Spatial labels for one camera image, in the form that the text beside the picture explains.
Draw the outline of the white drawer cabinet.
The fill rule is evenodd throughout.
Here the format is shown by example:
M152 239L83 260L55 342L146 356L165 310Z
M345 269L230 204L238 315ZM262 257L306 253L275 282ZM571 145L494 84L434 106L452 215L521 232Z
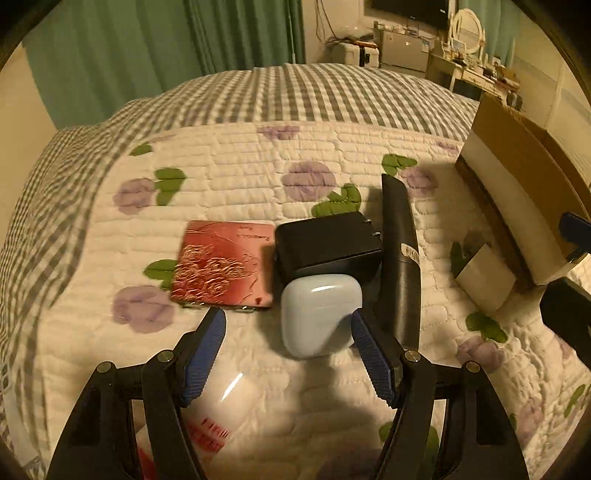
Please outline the white drawer cabinet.
M380 49L374 42L341 42L329 48L331 62L363 68L380 67Z

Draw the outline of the white bottle red cap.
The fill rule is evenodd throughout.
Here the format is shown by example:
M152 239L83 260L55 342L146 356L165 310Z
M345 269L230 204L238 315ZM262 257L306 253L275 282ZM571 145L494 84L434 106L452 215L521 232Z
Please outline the white bottle red cap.
M232 368L214 369L199 397L180 409L190 444L206 468L235 436L259 401L256 384Z

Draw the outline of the white power adapter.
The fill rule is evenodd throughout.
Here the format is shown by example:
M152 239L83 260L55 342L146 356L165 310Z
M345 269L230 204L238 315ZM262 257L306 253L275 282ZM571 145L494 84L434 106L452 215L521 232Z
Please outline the white power adapter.
M487 244L468 261L456 277L471 300L486 315L493 315L506 302L516 277L503 258Z

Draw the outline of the black power adapter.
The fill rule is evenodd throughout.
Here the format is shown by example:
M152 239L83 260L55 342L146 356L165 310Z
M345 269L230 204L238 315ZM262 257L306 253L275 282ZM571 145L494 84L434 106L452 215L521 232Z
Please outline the black power adapter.
M284 223L274 232L276 269L287 285L297 278L345 274L365 285L377 274L383 245L360 212Z

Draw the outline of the white oval vanity mirror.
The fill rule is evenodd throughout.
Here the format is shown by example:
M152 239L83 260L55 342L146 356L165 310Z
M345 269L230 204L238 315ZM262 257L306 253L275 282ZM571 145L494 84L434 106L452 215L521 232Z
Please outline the white oval vanity mirror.
M485 29L473 10L463 8L457 11L451 22L449 42L454 60L482 57L486 45Z

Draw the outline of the cardboard box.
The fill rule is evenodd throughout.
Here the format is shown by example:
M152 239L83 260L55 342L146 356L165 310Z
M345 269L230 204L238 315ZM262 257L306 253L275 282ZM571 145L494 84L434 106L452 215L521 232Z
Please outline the cardboard box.
M590 219L590 190L547 130L485 94L456 169L520 287L545 285L584 257L559 224L566 213Z

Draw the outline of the white dressing table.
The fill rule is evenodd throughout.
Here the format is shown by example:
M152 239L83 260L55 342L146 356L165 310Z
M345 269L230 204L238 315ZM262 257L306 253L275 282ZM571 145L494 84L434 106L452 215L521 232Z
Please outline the white dressing table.
M426 79L473 100L479 101L484 94L488 94L518 110L523 104L519 91L506 83L433 53L429 56Z

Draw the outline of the white earbuds case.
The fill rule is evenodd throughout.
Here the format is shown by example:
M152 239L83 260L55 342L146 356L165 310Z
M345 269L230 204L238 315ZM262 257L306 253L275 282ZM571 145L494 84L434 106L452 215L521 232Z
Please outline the white earbuds case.
M352 276L321 274L294 279L280 298L284 347L297 359L328 356L351 347L351 316L362 306L362 287Z

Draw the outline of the green curtain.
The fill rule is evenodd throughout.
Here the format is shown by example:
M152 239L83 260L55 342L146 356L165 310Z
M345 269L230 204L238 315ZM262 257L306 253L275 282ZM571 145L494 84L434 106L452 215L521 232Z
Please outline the green curtain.
M23 46L56 128L228 70L303 63L298 1L62 1Z
M472 10L485 30L485 53L511 67L519 33L520 10L511 0L459 0L458 7Z

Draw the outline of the red embossed rose card case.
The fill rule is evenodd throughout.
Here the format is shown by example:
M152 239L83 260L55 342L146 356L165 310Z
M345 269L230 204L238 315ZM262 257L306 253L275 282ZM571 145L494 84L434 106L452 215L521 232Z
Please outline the red embossed rose card case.
M266 309L273 304L273 224L188 223L170 284L183 305Z

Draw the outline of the silver mini fridge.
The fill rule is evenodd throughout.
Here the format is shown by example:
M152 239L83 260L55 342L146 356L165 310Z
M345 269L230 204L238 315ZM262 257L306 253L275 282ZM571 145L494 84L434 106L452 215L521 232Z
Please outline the silver mini fridge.
M432 41L378 24L374 34L380 49L380 66L387 70L424 76Z

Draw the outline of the grey checked bedspread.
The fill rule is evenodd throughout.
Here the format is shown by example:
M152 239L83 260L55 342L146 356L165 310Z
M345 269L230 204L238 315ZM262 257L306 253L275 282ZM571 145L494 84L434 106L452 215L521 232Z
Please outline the grey checked bedspread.
M397 174L418 227L423 343L451 358L463 295L445 234L477 217L454 171L477 108L394 72L283 65L191 80L58 132L1 253L1 434L27 475L45 477L99 362L144 362L204 317L169 297L193 220L378 220L382 175Z

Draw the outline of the black wall television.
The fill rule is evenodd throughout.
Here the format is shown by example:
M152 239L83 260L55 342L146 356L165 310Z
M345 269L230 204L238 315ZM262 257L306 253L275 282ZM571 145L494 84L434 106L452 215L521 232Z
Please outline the black wall television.
M370 5L374 9L412 18L438 29L448 27L447 0L372 0Z

